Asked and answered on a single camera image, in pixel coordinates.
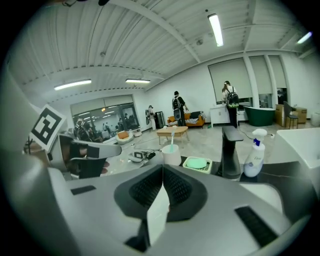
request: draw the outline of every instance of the green bathtub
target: green bathtub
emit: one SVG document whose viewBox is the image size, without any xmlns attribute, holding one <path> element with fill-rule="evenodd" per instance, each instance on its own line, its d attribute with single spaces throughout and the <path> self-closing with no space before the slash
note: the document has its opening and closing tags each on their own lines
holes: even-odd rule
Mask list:
<svg viewBox="0 0 320 256">
<path fill-rule="evenodd" d="M 274 117 L 274 108 L 257 108 L 251 106 L 243 106 L 248 117 L 249 124 L 252 126 L 271 126 Z"/>
</svg>

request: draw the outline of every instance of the orange sofa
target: orange sofa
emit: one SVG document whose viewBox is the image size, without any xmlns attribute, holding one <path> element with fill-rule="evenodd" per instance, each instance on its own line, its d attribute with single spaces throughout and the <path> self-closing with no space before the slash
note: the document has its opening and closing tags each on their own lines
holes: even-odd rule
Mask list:
<svg viewBox="0 0 320 256">
<path fill-rule="evenodd" d="M 191 115 L 191 113 L 184 113 L 184 119 L 187 121 L 188 119 L 190 119 L 190 115 Z M 203 120 L 201 115 L 199 115 L 198 118 L 199 119 L 195 124 L 186 122 L 185 125 L 187 127 L 203 127 L 204 124 L 205 124 L 205 120 Z M 170 126 L 169 123 L 174 122 L 174 121 L 176 121 L 175 117 L 174 116 L 169 116 L 168 120 L 167 120 L 168 126 Z"/>
</svg>

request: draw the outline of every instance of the toothbrush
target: toothbrush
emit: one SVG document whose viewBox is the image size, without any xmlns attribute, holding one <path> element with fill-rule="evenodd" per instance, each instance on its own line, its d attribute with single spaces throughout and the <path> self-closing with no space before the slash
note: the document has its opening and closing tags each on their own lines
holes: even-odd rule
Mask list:
<svg viewBox="0 0 320 256">
<path fill-rule="evenodd" d="M 174 136 L 175 136 L 175 130 L 172 130 L 171 132 L 171 148 L 170 148 L 170 153 L 174 152 Z"/>
</svg>

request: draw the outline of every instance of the chair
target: chair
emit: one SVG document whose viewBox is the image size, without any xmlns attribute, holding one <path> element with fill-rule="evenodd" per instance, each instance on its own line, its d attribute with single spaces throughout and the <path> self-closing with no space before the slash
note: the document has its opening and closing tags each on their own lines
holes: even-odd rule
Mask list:
<svg viewBox="0 0 320 256">
<path fill-rule="evenodd" d="M 296 128 L 298 129 L 298 116 L 294 114 L 290 114 L 290 112 L 292 111 L 292 107 L 288 104 L 288 102 L 284 101 L 283 105 L 284 105 L 284 127 L 287 126 L 287 118 L 289 118 L 290 119 L 289 130 L 291 126 L 291 120 L 293 120 L 292 127 L 294 127 L 294 123 L 296 120 Z"/>
<path fill-rule="evenodd" d="M 135 138 L 132 131 L 128 131 L 128 135 L 129 135 L 128 137 L 126 137 L 126 138 L 119 138 L 119 134 L 120 134 L 120 133 L 123 133 L 123 132 L 124 132 L 124 130 L 118 132 L 118 133 L 116 134 L 116 137 L 115 137 L 115 139 L 116 139 L 116 141 L 118 142 L 119 145 L 124 145 L 124 144 L 132 141 L 132 140 Z"/>
</svg>

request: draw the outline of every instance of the white cabinet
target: white cabinet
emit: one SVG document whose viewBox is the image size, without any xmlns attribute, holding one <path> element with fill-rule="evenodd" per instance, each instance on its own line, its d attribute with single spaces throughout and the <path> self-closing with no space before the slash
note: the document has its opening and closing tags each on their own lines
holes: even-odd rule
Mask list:
<svg viewBox="0 0 320 256">
<path fill-rule="evenodd" d="M 229 113 L 225 106 L 210 108 L 210 117 L 211 125 L 230 123 Z"/>
<path fill-rule="evenodd" d="M 210 108 L 210 117 L 211 117 L 211 125 L 214 124 L 229 124 L 230 118 L 228 110 L 225 106 L 218 106 L 214 108 Z M 237 121 L 246 121 L 248 120 L 247 114 L 244 110 L 236 111 L 236 119 Z"/>
</svg>

